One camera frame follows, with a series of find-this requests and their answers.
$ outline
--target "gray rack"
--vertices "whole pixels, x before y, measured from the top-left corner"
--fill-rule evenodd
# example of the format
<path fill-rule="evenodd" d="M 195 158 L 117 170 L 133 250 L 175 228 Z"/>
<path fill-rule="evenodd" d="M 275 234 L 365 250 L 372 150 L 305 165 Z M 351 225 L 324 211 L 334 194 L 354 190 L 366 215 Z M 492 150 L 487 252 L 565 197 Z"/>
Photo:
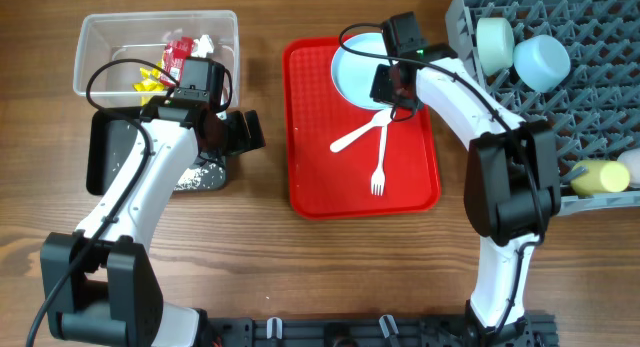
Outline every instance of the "gray rack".
<path fill-rule="evenodd" d="M 516 44 L 541 34 L 558 39 L 571 57 L 569 77 L 537 93 L 508 69 L 485 76 L 475 45 L 483 17 L 506 18 Z M 453 0 L 446 25 L 449 44 L 487 92 L 527 121 L 553 125 L 564 181 L 578 161 L 615 160 L 640 147 L 640 0 Z M 629 206 L 640 206 L 640 190 L 563 196 L 560 214 Z"/>

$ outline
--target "red mat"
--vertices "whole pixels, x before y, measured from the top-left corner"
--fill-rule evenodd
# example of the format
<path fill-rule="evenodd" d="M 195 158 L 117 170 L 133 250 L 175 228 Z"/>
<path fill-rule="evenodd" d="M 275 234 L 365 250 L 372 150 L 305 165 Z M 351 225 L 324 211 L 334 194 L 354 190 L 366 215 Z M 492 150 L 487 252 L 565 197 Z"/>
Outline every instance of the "red mat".
<path fill-rule="evenodd" d="M 331 80 L 338 38 L 303 39 L 283 55 L 287 157 L 291 205 L 309 219 L 335 219 L 420 212 L 440 197 L 435 147 L 425 109 L 391 123 L 384 162 L 386 185 L 371 194 L 378 164 L 380 128 L 339 153 L 332 142 L 369 122 L 375 112 L 347 102 Z"/>

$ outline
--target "white bin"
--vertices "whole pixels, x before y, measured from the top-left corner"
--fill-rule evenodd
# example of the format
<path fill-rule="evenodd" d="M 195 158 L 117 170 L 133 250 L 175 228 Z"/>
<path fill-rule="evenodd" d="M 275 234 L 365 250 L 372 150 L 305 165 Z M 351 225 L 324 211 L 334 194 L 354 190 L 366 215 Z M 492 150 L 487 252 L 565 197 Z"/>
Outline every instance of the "white bin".
<path fill-rule="evenodd" d="M 82 23 L 73 90 L 86 95 L 91 75 L 107 62 L 122 58 L 139 58 L 151 63 L 162 59 L 169 41 L 181 37 L 200 38 L 208 34 L 214 52 L 208 57 L 222 63 L 233 78 L 231 107 L 238 106 L 240 96 L 240 45 L 238 18 L 232 11 L 136 12 L 89 15 Z M 95 81 L 91 96 L 105 107 L 139 106 L 141 96 L 164 92 L 137 92 L 133 84 L 140 82 L 140 67 L 135 63 L 115 65 Z M 229 85 L 225 79 L 225 89 Z"/>

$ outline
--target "yellow cup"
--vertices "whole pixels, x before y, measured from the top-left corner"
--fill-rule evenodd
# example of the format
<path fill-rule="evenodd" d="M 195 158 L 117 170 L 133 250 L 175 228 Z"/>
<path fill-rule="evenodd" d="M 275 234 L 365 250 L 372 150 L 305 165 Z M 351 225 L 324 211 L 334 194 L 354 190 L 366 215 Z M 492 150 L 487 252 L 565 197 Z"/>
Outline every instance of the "yellow cup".
<path fill-rule="evenodd" d="M 587 172 L 571 181 L 571 187 L 578 196 L 591 196 L 597 193 L 622 192 L 631 182 L 627 167 L 614 161 L 582 161 L 573 169 L 584 166 Z"/>

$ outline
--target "brown surface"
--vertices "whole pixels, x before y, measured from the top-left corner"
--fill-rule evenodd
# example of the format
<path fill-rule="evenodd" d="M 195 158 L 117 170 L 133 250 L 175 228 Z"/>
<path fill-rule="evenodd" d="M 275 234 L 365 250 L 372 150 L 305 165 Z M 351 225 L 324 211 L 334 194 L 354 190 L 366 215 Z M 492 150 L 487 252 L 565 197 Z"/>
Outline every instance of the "brown surface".
<path fill-rule="evenodd" d="M 478 237 L 465 218 L 465 151 L 433 115 L 443 185 L 429 212 L 333 222 L 289 206 L 281 53 L 294 39 L 418 12 L 446 41 L 451 0 L 0 0 L 0 346 L 24 343 L 43 299 L 38 251 L 97 202 L 84 186 L 94 111 L 71 89 L 91 13 L 231 9 L 239 16 L 242 109 L 260 114 L 268 147 L 241 157 L 216 193 L 172 198 L 151 258 L 165 299 L 215 317 L 461 313 Z M 563 346 L 640 340 L 639 209 L 553 220 L 533 259 L 526 306 L 557 315 Z M 59 345 L 43 325 L 39 345 Z"/>

